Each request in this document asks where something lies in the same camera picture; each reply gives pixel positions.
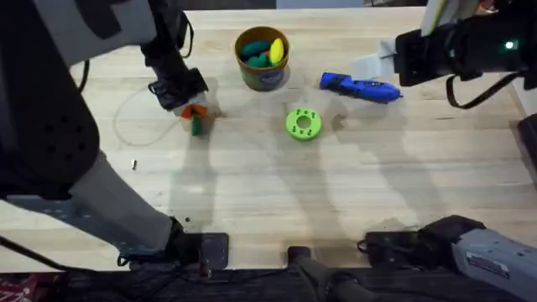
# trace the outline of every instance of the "green gear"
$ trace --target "green gear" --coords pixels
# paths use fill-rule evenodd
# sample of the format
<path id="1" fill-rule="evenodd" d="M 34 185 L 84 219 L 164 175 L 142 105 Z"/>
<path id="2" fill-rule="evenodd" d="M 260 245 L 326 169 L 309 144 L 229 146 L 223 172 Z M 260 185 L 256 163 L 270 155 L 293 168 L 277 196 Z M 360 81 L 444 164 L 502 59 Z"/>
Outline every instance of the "green gear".
<path id="1" fill-rule="evenodd" d="M 310 126 L 301 128 L 298 124 L 298 121 L 301 118 L 308 118 L 310 120 Z M 321 131 L 321 116 L 308 108 L 296 108 L 287 115 L 285 127 L 291 137 L 301 141 L 310 140 L 315 138 Z"/>

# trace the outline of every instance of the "blue object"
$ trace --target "blue object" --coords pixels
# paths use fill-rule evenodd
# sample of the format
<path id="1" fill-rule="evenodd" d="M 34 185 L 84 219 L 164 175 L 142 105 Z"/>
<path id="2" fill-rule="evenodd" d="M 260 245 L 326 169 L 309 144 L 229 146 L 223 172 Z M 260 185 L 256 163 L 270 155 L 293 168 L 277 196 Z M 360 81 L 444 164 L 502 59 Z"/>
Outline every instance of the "blue object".
<path id="1" fill-rule="evenodd" d="M 388 104 L 401 97 L 396 86 L 379 81 L 353 81 L 350 75 L 325 72 L 321 77 L 321 89 L 335 91 L 345 96 L 371 102 Z"/>

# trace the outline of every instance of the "yellow object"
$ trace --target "yellow object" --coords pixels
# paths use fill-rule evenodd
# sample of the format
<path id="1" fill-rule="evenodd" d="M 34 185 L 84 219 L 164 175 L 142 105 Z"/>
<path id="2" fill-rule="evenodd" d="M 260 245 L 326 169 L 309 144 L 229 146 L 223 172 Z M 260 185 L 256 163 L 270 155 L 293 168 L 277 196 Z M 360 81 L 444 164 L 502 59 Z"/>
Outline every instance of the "yellow object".
<path id="1" fill-rule="evenodd" d="M 284 42 L 277 38 L 270 46 L 270 64 L 278 64 L 284 58 L 284 52 Z"/>

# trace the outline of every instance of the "green object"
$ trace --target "green object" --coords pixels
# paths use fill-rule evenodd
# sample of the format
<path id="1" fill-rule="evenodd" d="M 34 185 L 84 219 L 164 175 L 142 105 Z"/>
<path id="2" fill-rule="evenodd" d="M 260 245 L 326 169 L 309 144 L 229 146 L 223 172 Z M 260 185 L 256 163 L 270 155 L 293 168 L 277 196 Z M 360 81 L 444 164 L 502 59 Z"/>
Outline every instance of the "green object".
<path id="1" fill-rule="evenodd" d="M 308 108 L 296 108 L 287 115 L 285 127 L 291 137 L 301 141 L 310 140 L 321 131 L 321 116 Z"/>
<path id="2" fill-rule="evenodd" d="M 192 129 L 193 136 L 200 136 L 203 134 L 203 121 L 201 117 L 197 114 L 192 116 Z"/>
<path id="3" fill-rule="evenodd" d="M 241 56 L 251 57 L 252 55 L 259 55 L 265 50 L 270 49 L 270 42 L 267 41 L 255 41 L 244 45 L 241 49 Z"/>
<path id="4" fill-rule="evenodd" d="M 261 54 L 259 57 L 253 56 L 248 59 L 247 64 L 254 68 L 265 68 L 270 66 L 270 59 L 266 54 Z"/>

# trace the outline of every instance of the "wooden table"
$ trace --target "wooden table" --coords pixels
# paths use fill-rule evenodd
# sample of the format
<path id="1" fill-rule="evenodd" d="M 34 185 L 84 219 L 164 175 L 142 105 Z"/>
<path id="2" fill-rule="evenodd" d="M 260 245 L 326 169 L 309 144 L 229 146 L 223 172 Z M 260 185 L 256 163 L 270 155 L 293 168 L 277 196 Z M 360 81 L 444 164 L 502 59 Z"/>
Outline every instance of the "wooden table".
<path id="1" fill-rule="evenodd" d="M 84 96 L 112 166 L 189 231 L 227 232 L 230 268 L 281 267 L 292 244 L 313 247 L 326 264 L 366 265 L 355 248 L 364 232 L 417 228 L 450 214 L 537 245 L 537 192 L 509 89 L 461 111 L 447 103 L 443 79 L 404 88 L 404 98 L 387 106 L 317 88 L 323 71 L 348 72 L 348 62 L 375 52 L 379 39 L 417 28 L 423 12 L 188 13 L 196 38 L 187 63 L 201 70 L 222 110 L 205 138 L 191 137 L 187 122 L 159 107 L 146 89 L 154 74 L 137 48 L 94 59 Z M 289 80 L 268 93 L 244 85 L 232 53 L 235 38 L 260 24 L 281 29 L 292 46 Z M 468 100 L 497 78 L 460 84 L 457 94 Z M 320 137 L 300 143 L 285 132 L 294 107 L 321 114 Z M 106 243 L 6 203 L 0 233 L 65 264 L 116 269 L 117 251 Z M 0 272 L 48 270 L 5 250 L 0 258 Z"/>

